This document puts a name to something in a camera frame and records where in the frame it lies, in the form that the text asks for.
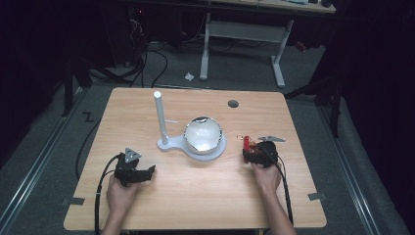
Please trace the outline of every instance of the black wire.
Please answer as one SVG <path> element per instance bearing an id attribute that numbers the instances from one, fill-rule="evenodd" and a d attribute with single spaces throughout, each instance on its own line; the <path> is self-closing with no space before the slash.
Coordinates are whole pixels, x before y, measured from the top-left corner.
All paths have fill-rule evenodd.
<path id="1" fill-rule="evenodd" d="M 182 42 L 182 46 L 187 47 L 187 48 L 191 48 L 191 49 L 201 48 L 205 45 L 205 43 L 204 42 L 198 42 L 200 39 L 195 40 L 195 41 L 191 41 L 191 42 Z M 192 44 L 192 43 L 193 44 L 198 44 L 198 46 L 189 46 L 186 43 L 188 43 L 188 44 Z"/>
<path id="2" fill-rule="evenodd" d="M 141 69 L 139 71 L 137 71 L 137 74 L 134 76 L 134 78 L 131 80 L 131 83 L 129 85 L 129 87 L 132 87 L 134 85 L 135 80 L 137 79 L 137 77 L 143 73 L 144 67 L 146 66 L 146 62 L 143 62 L 143 59 L 140 57 L 140 63 L 142 65 Z"/>
<path id="3" fill-rule="evenodd" d="M 144 67 L 147 65 L 147 58 L 148 58 L 147 53 L 148 53 L 148 50 L 146 49 L 146 54 L 145 54 L 146 57 L 144 59 Z M 141 87 L 144 88 L 144 68 L 141 71 Z"/>
<path id="4" fill-rule="evenodd" d="M 112 170 L 108 171 L 107 173 L 105 173 L 105 176 L 107 176 L 107 174 L 109 174 L 109 173 L 111 173 L 111 172 L 114 172 L 114 171 L 115 171 L 114 169 L 112 169 Z"/>
<path id="5" fill-rule="evenodd" d="M 230 39 L 230 45 L 229 45 L 229 47 L 228 48 L 226 48 L 226 49 L 224 49 L 224 50 L 215 50 L 215 49 L 213 49 L 213 48 L 211 48 L 210 47 L 210 45 L 209 45 L 209 50 L 210 51 L 212 51 L 212 52 L 227 52 L 227 51 L 229 51 L 230 49 L 232 49 L 232 47 L 234 46 L 234 40 L 233 39 Z"/>
<path id="6" fill-rule="evenodd" d="M 134 74 L 135 72 L 137 72 L 138 70 L 140 70 L 141 67 L 141 63 L 140 63 L 140 59 L 138 59 L 137 64 L 135 65 L 134 69 L 124 73 L 124 74 L 120 74 L 117 75 L 117 77 L 119 78 L 117 81 L 122 81 L 122 82 L 128 82 L 128 80 L 125 80 L 124 78 L 131 76 L 132 74 Z M 97 73 L 95 73 L 94 71 L 90 70 L 89 74 L 95 78 L 101 79 L 101 80 L 105 80 L 105 79 L 109 79 L 108 76 L 105 75 L 99 75 Z"/>
<path id="7" fill-rule="evenodd" d="M 193 42 L 202 38 L 205 38 L 204 36 L 199 36 L 202 32 L 202 29 L 204 28 L 205 25 L 205 20 L 207 19 L 207 13 L 204 13 L 204 16 L 202 17 L 202 22 L 201 22 L 201 26 L 199 27 L 198 32 L 196 32 L 195 36 L 193 36 L 192 38 L 190 38 L 189 40 L 186 41 L 182 41 L 182 44 L 184 45 L 184 43 L 186 42 Z"/>
<path id="8" fill-rule="evenodd" d="M 290 222 L 294 225 L 294 220 L 293 220 L 293 210 L 291 208 L 291 199 L 290 199 L 290 192 L 288 190 L 288 184 L 287 184 L 287 177 L 286 177 L 286 170 L 285 170 L 285 165 L 284 162 L 282 161 L 282 159 L 278 156 L 278 158 L 281 160 L 282 165 L 284 167 L 284 173 L 281 170 L 281 167 L 278 166 L 278 164 L 274 161 L 274 159 L 268 154 L 268 152 L 265 150 L 265 148 L 261 149 L 263 152 L 265 152 L 265 154 L 271 159 L 272 162 L 274 162 L 275 166 L 277 166 L 278 171 L 280 171 L 281 177 L 283 179 L 283 184 L 284 184 L 284 191 L 285 191 L 285 195 L 286 195 L 286 202 L 287 202 L 287 213 L 288 213 L 288 219 L 290 220 Z"/>
<path id="9" fill-rule="evenodd" d="M 157 54 L 159 54 L 159 55 L 161 55 L 161 56 L 163 56 L 164 57 L 164 59 L 165 59 L 165 66 L 164 66 L 164 69 L 161 71 L 161 73 L 153 80 L 153 83 L 152 83 L 152 86 L 151 86 L 151 88 L 154 88 L 154 86 L 155 86 L 155 84 L 156 84 L 156 81 L 159 79 L 159 77 L 165 72 L 165 70 L 167 69 L 167 64 L 168 64 L 168 61 L 167 61 L 167 57 L 165 56 L 165 55 L 163 55 L 162 53 L 160 53 L 160 52 L 158 52 L 158 51 L 151 51 L 151 52 L 154 52 L 154 53 L 157 53 Z"/>
<path id="10" fill-rule="evenodd" d="M 118 159 L 118 156 L 119 155 L 113 157 L 107 163 L 107 165 L 104 168 L 103 174 L 101 175 L 100 182 L 98 183 L 97 194 L 95 195 L 95 235 L 100 235 L 100 198 L 104 177 L 108 174 L 108 167 L 114 160 Z"/>
<path id="11" fill-rule="evenodd" d="M 238 40 L 235 40 L 234 43 L 236 45 L 239 45 L 239 46 L 250 47 L 250 48 L 257 48 L 257 47 L 262 47 L 262 46 L 266 46 L 266 45 L 270 44 L 270 42 L 261 41 L 261 42 L 258 42 L 256 45 L 249 45 L 247 43 L 241 43 Z"/>
<path id="12" fill-rule="evenodd" d="M 79 159 L 80 159 L 80 154 L 82 153 L 83 148 L 85 147 L 86 141 L 88 141 L 89 136 L 92 134 L 92 132 L 94 131 L 95 128 L 97 128 L 98 124 L 101 122 L 101 119 L 99 119 L 97 121 L 97 123 L 95 123 L 94 127 L 92 127 L 92 129 L 89 131 L 88 135 L 86 135 L 85 139 L 83 140 L 82 146 L 79 149 L 78 155 L 76 157 L 76 163 L 75 163 L 75 174 L 76 174 L 76 179 L 79 181 L 80 178 L 80 174 L 79 174 Z"/>

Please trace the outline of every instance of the desk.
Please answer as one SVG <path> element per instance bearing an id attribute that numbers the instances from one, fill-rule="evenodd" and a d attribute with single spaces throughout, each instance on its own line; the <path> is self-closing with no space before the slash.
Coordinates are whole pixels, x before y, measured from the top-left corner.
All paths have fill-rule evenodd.
<path id="1" fill-rule="evenodd" d="M 227 138 L 224 153 L 202 163 L 179 150 L 161 152 L 155 106 L 156 89 L 116 88 L 106 107 L 74 197 L 85 199 L 71 205 L 65 219 L 68 230 L 94 229 L 95 191 L 110 158 L 125 147 L 143 155 L 138 169 L 156 165 L 151 181 L 140 188 L 137 200 L 122 227 L 154 229 L 252 229 L 268 227 L 254 172 L 242 158 L 243 142 L 237 135 L 274 135 L 287 169 L 295 227 L 322 227 L 326 217 L 321 203 L 310 201 L 316 192 L 299 138 L 284 96 L 277 92 L 158 89 L 162 94 L 169 136 L 182 134 L 188 121 L 199 116 L 215 118 Z M 229 100 L 239 102 L 228 107 Z M 100 227 L 109 213 L 106 203 L 108 177 L 103 183 Z M 277 194 L 283 207 L 284 188 Z"/>

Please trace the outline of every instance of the finger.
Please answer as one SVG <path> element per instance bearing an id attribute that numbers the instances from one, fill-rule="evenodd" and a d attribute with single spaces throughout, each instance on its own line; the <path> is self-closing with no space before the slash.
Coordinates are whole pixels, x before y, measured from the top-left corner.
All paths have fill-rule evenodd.
<path id="1" fill-rule="evenodd" d="M 130 188 L 132 188 L 132 190 L 134 190 L 135 192 L 138 190 L 139 187 L 140 187 L 140 183 L 132 183 L 130 185 Z"/>
<path id="2" fill-rule="evenodd" d="M 124 187 L 122 184 L 121 184 L 121 181 L 118 179 L 118 178 L 116 178 L 116 177 L 114 177 L 113 175 L 111 175 L 112 177 L 113 177 L 113 183 L 115 183 L 117 186 L 119 186 L 119 187 Z"/>
<path id="3" fill-rule="evenodd" d="M 110 183 L 109 184 L 110 185 L 114 184 L 114 175 L 113 174 L 110 176 Z"/>
<path id="4" fill-rule="evenodd" d="M 251 167 L 253 168 L 253 170 L 254 170 L 255 173 L 257 173 L 258 171 L 260 171 L 260 167 L 257 164 L 251 163 Z"/>

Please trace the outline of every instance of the dark background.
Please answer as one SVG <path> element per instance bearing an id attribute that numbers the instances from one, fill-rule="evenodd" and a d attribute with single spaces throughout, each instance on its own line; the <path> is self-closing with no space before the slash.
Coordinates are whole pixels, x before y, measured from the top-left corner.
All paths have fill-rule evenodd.
<path id="1" fill-rule="evenodd" d="M 336 28 L 299 21 L 289 44 L 329 46 L 311 82 L 344 78 L 343 96 L 362 144 L 397 211 L 415 233 L 411 223 L 415 210 L 414 3 L 351 0 L 337 1 L 335 6 L 339 16 L 364 18 L 365 23 L 337 24 Z M 52 101 L 73 51 L 103 67 L 131 60 L 123 16 L 122 7 L 92 2 L 0 2 L 1 166 Z M 146 17 L 154 36 L 180 47 L 181 30 L 194 32 L 200 21 L 194 21 L 198 23 L 194 26 L 189 19 L 200 16 L 149 11 Z"/>

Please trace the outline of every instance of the tape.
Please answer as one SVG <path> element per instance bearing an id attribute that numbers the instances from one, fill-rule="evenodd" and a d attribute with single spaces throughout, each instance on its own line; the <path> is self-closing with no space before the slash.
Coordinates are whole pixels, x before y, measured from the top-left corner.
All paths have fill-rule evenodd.
<path id="1" fill-rule="evenodd" d="M 308 199 L 310 201 L 314 201 L 314 200 L 324 201 L 327 199 L 327 196 L 325 193 L 313 193 L 313 194 L 308 194 Z"/>
<path id="2" fill-rule="evenodd" d="M 69 205 L 79 205 L 79 206 L 82 206 L 83 205 L 83 202 L 85 202 L 85 199 L 82 199 L 82 198 L 71 198 L 71 199 L 64 198 L 62 200 L 61 205 L 63 207 L 67 207 Z"/>

